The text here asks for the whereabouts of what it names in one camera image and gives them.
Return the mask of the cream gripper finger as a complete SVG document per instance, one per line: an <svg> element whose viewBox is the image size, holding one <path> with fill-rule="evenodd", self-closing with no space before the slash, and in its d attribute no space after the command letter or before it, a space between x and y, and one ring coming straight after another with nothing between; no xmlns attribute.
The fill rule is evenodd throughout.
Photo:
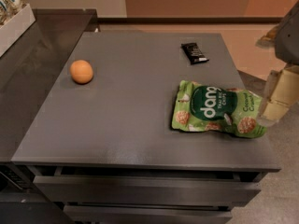
<svg viewBox="0 0 299 224"><path fill-rule="evenodd" d="M264 87L258 123L265 127L273 126L298 101L299 66L288 64L280 71L271 71Z"/></svg>
<svg viewBox="0 0 299 224"><path fill-rule="evenodd" d="M257 45L261 46L262 48L273 47L275 45L275 39L277 33L278 33L278 26L275 26L257 41Z"/></svg>

